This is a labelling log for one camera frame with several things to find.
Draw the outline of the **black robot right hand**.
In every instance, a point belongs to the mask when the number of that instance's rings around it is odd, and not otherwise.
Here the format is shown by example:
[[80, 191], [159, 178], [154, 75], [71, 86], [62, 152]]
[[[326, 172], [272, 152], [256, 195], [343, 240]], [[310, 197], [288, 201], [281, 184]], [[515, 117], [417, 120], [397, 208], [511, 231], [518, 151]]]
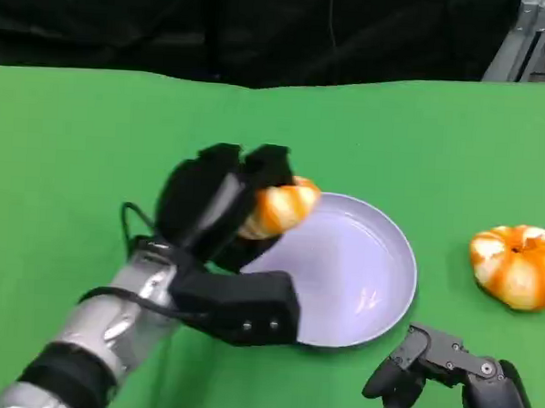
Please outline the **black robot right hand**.
[[412, 408], [425, 384], [462, 386], [463, 408], [531, 408], [515, 365], [469, 352], [453, 335], [410, 324], [403, 342], [380, 363], [362, 395], [380, 399], [383, 408]]

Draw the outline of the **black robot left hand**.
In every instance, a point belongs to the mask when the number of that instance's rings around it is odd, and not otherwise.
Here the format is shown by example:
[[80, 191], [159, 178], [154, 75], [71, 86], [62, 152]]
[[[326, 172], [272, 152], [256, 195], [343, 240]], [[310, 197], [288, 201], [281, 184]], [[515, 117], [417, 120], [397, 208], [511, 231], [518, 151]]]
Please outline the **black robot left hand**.
[[264, 144], [245, 155], [216, 143], [176, 166], [155, 205], [159, 237], [202, 264], [239, 271], [273, 247], [280, 235], [246, 239], [239, 232], [257, 208], [257, 194], [292, 184], [287, 146]]

